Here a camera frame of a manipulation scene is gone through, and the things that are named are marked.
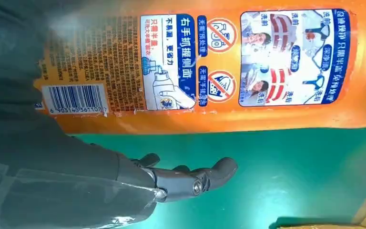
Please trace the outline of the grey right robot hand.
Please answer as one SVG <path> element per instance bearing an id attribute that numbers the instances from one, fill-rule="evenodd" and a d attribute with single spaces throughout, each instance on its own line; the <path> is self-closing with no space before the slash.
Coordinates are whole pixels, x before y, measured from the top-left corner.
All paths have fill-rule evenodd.
<path id="1" fill-rule="evenodd" d="M 0 229 L 113 229 L 148 219 L 158 203 L 226 184 L 237 163 L 157 168 L 68 136 L 42 114 L 0 115 Z"/>

